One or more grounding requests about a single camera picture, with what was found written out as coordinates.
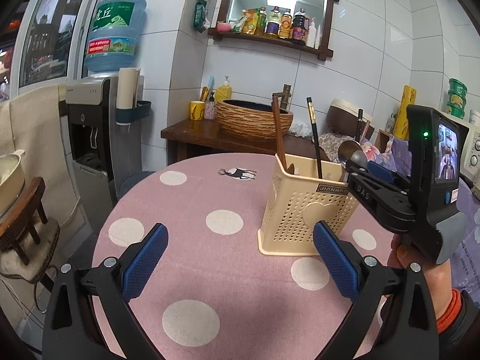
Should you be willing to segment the person's right hand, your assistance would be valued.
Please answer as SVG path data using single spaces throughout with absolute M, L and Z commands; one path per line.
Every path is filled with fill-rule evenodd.
M 430 290 L 435 317 L 438 320 L 448 309 L 452 300 L 452 273 L 450 261 L 441 265 L 430 263 L 413 246 L 402 244 L 400 235 L 394 235 L 391 252 L 387 261 L 389 267 L 407 268 L 411 263 L 419 263 Z

